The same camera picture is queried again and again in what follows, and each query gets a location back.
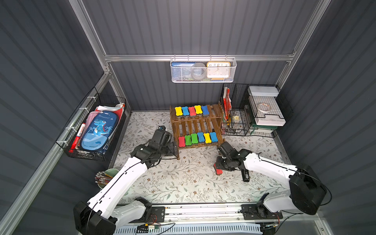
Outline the red eraser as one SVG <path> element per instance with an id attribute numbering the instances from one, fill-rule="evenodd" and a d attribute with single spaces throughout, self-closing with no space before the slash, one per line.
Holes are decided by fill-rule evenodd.
<path id="1" fill-rule="evenodd" d="M 220 176 L 220 175 L 223 174 L 223 170 L 219 169 L 219 168 L 216 166 L 216 164 L 213 165 L 213 168 L 214 168 L 215 174 L 216 174 L 217 176 Z"/>
<path id="2" fill-rule="evenodd" d="M 196 116 L 195 107 L 189 107 L 188 110 L 189 110 L 190 117 Z"/>
<path id="3" fill-rule="evenodd" d="M 178 138 L 178 145 L 180 148 L 186 147 L 186 139 L 184 136 Z"/>

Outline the yellow eraser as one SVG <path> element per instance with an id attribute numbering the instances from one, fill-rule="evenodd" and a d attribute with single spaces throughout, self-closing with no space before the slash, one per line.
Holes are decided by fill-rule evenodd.
<path id="1" fill-rule="evenodd" d="M 202 106 L 201 105 L 195 105 L 194 108 L 195 108 L 195 112 L 196 112 L 197 115 L 202 115 L 203 114 Z"/>
<path id="2" fill-rule="evenodd" d="M 175 109 L 175 115 L 176 117 L 182 117 L 183 116 L 183 110 L 181 106 L 177 106 Z"/>
<path id="3" fill-rule="evenodd" d="M 206 144 L 212 143 L 210 133 L 204 133 L 203 135 L 204 135 L 204 139 L 205 139 Z"/>

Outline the blue eraser top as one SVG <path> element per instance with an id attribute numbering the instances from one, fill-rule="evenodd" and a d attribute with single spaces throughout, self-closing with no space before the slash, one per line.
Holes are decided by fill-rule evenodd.
<path id="1" fill-rule="evenodd" d="M 201 106 L 202 109 L 202 116 L 209 116 L 209 110 L 207 106 Z"/>
<path id="2" fill-rule="evenodd" d="M 190 116 L 190 112 L 189 112 L 188 106 L 182 107 L 182 113 L 183 113 L 184 117 L 189 117 Z"/>

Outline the blue eraser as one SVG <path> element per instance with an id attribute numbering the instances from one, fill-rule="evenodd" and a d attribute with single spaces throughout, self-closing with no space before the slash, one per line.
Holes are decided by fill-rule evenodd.
<path id="1" fill-rule="evenodd" d="M 198 132 L 197 136 L 198 136 L 199 143 L 204 143 L 205 142 L 205 137 L 204 137 L 204 133 L 203 132 Z"/>
<path id="2" fill-rule="evenodd" d="M 209 110 L 207 106 L 201 106 L 202 109 L 202 116 L 209 116 Z"/>
<path id="3" fill-rule="evenodd" d="M 210 133 L 210 139 L 211 139 L 212 143 L 217 143 L 218 142 L 218 138 L 217 138 L 216 132 L 211 132 Z"/>
<path id="4" fill-rule="evenodd" d="M 182 107 L 182 113 L 183 113 L 184 117 L 189 117 L 190 116 L 190 112 L 189 112 L 188 106 Z"/>

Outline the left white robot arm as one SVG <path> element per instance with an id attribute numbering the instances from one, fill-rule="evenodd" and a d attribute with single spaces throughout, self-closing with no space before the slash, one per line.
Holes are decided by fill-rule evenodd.
<path id="1" fill-rule="evenodd" d="M 78 202 L 73 209 L 76 230 L 82 235 L 112 235 L 117 228 L 130 222 L 155 219 L 152 203 L 143 197 L 118 207 L 119 201 L 132 185 L 162 160 L 177 159 L 177 144 L 165 126 L 159 126 L 153 137 L 139 145 L 115 177 L 88 202 Z"/>

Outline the wooden two-tier shelf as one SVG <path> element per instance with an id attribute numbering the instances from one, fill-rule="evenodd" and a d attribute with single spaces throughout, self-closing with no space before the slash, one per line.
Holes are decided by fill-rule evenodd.
<path id="1" fill-rule="evenodd" d="M 172 125 L 174 140 L 177 143 L 178 151 L 188 148 L 198 148 L 198 147 L 207 147 L 207 146 L 219 146 L 225 142 L 225 139 L 222 137 L 222 118 L 223 111 L 221 105 L 213 104 L 207 105 L 209 110 L 209 116 L 196 115 L 194 117 L 176 117 L 174 107 L 169 108 L 170 112 L 170 122 Z M 178 138 L 186 135 L 191 135 L 192 133 L 211 133 L 216 132 L 218 142 L 217 143 L 198 143 L 196 145 L 186 146 L 180 148 L 178 145 Z"/>

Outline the green eraser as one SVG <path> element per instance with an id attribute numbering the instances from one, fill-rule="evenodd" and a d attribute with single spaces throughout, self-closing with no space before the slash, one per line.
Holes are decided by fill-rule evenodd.
<path id="1" fill-rule="evenodd" d="M 191 135 L 186 135 L 185 136 L 185 145 L 186 146 L 191 146 L 192 145 L 192 136 Z"/>
<path id="2" fill-rule="evenodd" d="M 196 144 L 199 143 L 199 141 L 198 141 L 198 134 L 197 133 L 192 133 L 191 134 L 191 139 L 192 139 L 192 144 L 193 145 L 196 145 Z"/>

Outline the blue eraser bottom far right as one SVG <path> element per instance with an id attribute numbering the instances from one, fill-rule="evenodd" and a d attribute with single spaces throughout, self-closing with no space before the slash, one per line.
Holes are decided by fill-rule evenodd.
<path id="1" fill-rule="evenodd" d="M 212 143 L 217 143 L 218 142 L 218 138 L 217 138 L 216 132 L 211 132 L 210 133 L 210 139 L 211 139 Z"/>

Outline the red booklet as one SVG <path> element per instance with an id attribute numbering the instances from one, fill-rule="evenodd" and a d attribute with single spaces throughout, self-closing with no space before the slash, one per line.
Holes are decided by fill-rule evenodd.
<path id="1" fill-rule="evenodd" d="M 226 121 L 229 120 L 229 114 L 232 108 L 231 99 L 230 99 L 230 89 L 228 87 L 224 87 L 223 92 L 223 108 L 225 113 Z"/>

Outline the blue dinosaur pencil case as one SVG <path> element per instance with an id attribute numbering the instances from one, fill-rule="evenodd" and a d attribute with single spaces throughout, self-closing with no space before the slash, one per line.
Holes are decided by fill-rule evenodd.
<path id="1" fill-rule="evenodd" d="M 110 111 L 101 111 L 91 122 L 81 138 L 80 148 L 85 151 L 101 152 L 112 135 L 118 116 Z"/>

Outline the bundle of pencils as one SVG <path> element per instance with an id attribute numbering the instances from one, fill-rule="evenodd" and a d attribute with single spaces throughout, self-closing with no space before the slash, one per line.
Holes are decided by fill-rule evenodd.
<path id="1" fill-rule="evenodd" d="M 107 185 L 113 178 L 113 176 L 108 175 L 104 171 L 100 171 L 95 175 L 95 182 L 100 185 Z"/>

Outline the white paper tray stack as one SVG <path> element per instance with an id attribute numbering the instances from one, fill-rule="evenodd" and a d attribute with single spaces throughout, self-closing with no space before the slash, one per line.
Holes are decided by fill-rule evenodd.
<path id="1" fill-rule="evenodd" d="M 250 85 L 248 94 L 256 125 L 282 127 L 286 124 L 277 103 L 279 89 L 276 86 Z"/>

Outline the red white marker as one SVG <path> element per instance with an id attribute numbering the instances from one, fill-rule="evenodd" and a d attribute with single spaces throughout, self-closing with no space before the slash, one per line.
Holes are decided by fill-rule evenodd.
<path id="1" fill-rule="evenodd" d="M 83 130 L 84 130 L 85 126 L 86 126 L 86 123 L 82 123 L 81 124 L 81 126 L 80 126 L 80 128 L 79 128 L 79 130 L 78 130 L 78 132 L 76 134 L 76 137 L 75 137 L 75 139 L 74 139 L 74 141 L 73 141 L 73 143 L 72 143 L 72 145 L 71 145 L 71 147 L 69 149 L 69 153 L 73 153 L 73 151 L 76 149 L 76 146 L 77 146 L 77 144 L 78 144 L 78 142 L 79 142 L 79 140 L 81 138 L 81 135 L 83 133 Z"/>

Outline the white yellow alarm clock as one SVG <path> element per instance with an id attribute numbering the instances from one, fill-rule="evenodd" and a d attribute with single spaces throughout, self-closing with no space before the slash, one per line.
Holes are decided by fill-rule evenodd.
<path id="1" fill-rule="evenodd" d="M 207 63 L 207 78 L 214 80 L 230 77 L 231 63 L 226 61 L 210 61 Z"/>

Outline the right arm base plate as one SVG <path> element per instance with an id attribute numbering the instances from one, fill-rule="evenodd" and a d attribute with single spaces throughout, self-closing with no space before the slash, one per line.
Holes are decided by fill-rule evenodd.
<path id="1" fill-rule="evenodd" d="M 240 213 L 245 220 L 278 220 L 283 218 L 281 212 L 271 212 L 265 206 L 257 206 L 256 204 L 242 204 Z"/>

